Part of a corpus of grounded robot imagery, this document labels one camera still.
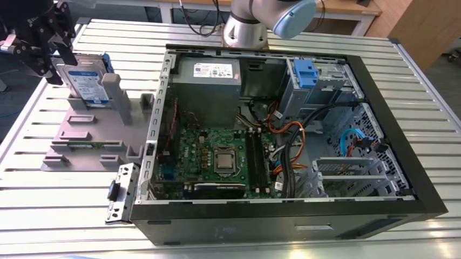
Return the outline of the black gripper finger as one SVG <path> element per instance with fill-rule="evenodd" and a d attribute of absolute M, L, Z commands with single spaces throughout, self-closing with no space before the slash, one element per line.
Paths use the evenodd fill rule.
<path fill-rule="evenodd" d="M 73 39 L 77 31 L 67 2 L 54 3 L 46 22 L 53 34 L 50 39 L 53 48 L 57 49 L 65 63 L 77 66 L 78 61 L 73 53 Z"/>
<path fill-rule="evenodd" d="M 23 63 L 23 71 L 30 75 L 46 78 L 53 85 L 62 85 L 62 78 L 57 68 L 53 65 L 51 56 L 43 53 L 38 47 L 30 47 L 27 44 L 12 45 L 8 48 L 10 53 Z"/>

